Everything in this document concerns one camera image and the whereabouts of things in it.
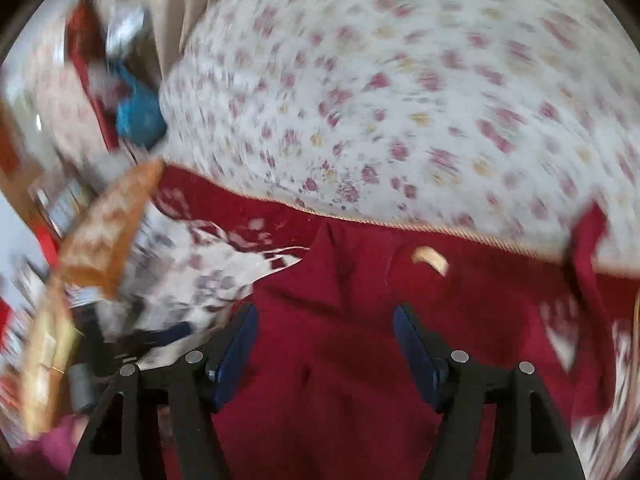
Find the magenta sleeved left forearm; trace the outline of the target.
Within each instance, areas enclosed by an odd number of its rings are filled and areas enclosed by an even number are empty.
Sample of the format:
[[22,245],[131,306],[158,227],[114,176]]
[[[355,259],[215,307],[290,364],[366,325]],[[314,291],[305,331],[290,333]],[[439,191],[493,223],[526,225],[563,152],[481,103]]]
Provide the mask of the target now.
[[14,464],[22,479],[65,479],[79,441],[88,425],[86,415],[70,415],[51,431],[14,450]]

